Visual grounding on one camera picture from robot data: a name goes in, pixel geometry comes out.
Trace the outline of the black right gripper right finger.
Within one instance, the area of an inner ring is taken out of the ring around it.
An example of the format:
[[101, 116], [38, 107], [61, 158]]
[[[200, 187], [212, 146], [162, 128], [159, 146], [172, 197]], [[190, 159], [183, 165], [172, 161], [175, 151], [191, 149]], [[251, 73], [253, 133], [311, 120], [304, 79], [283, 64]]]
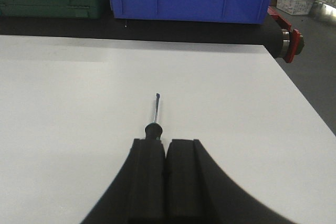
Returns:
[[199, 140], [173, 140], [166, 156], [167, 223], [291, 223], [236, 184]]

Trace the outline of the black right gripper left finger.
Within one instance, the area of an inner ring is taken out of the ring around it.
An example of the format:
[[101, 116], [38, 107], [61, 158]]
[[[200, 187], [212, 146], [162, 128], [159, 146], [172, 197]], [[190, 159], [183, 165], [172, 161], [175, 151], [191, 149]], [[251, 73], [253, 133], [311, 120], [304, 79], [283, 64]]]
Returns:
[[165, 152], [159, 140], [135, 139], [108, 189], [83, 223], [164, 223]]

